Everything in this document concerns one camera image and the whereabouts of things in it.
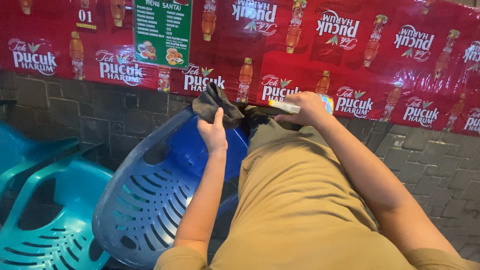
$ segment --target plastic chair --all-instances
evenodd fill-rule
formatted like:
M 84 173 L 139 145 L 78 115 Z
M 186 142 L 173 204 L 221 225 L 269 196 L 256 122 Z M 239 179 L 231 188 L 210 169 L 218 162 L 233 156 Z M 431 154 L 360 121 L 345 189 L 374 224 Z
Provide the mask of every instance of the plastic chair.
M 36 142 L 0 121 L 0 197 L 8 189 L 20 190 L 31 173 L 76 145 L 76 137 Z
M 0 269 L 99 270 L 107 262 L 106 252 L 91 259 L 91 222 L 113 172 L 82 158 L 91 149 L 57 161 L 27 179 L 0 232 Z M 61 212 L 41 228 L 21 230 L 18 222 L 32 194 L 51 179 L 55 179 L 53 201 L 63 206 Z
M 105 188 L 95 209 L 93 232 L 122 263 L 151 269 L 173 244 L 208 159 L 196 125 L 189 106 L 137 145 Z M 247 138 L 239 129 L 226 130 L 226 136 L 224 181 L 239 175 L 247 151 Z M 149 163 L 152 155 L 161 157 L 159 163 Z M 219 211 L 233 206 L 237 198 L 224 201 Z

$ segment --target khaki shirt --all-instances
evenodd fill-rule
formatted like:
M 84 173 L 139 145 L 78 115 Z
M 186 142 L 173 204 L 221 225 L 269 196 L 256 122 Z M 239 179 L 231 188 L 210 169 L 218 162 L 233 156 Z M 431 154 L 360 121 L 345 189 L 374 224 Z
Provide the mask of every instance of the khaki shirt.
M 210 266 L 197 251 L 174 247 L 155 270 L 480 269 L 436 249 L 402 255 L 377 232 L 331 149 L 305 138 L 252 152 L 241 166 L 239 201 Z

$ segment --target cleaning rag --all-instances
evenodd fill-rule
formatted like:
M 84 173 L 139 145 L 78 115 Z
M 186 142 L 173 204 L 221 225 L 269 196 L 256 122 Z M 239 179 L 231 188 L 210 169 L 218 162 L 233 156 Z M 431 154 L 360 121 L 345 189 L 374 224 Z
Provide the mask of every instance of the cleaning rag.
M 237 106 L 228 101 L 223 90 L 213 82 L 207 84 L 206 90 L 194 99 L 192 104 L 193 112 L 210 124 L 213 124 L 218 107 L 222 107 L 225 129 L 238 127 L 240 120 L 244 117 Z

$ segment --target shirt sleeve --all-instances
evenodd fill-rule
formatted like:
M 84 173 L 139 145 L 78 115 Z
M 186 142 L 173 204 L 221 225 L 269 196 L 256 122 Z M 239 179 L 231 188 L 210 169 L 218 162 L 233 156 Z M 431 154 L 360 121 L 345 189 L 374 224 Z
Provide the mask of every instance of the shirt sleeve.
M 415 249 L 408 252 L 405 258 L 418 270 L 480 270 L 479 263 L 439 249 Z
M 207 262 L 198 251 L 178 246 L 165 251 L 156 261 L 154 270 L 206 270 Z

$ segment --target green menu board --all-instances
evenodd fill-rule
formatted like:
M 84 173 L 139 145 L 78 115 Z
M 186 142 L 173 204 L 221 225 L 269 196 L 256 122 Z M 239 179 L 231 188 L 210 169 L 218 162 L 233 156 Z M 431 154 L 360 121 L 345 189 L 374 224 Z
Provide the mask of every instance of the green menu board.
M 135 0 L 134 11 L 136 59 L 186 69 L 192 0 Z

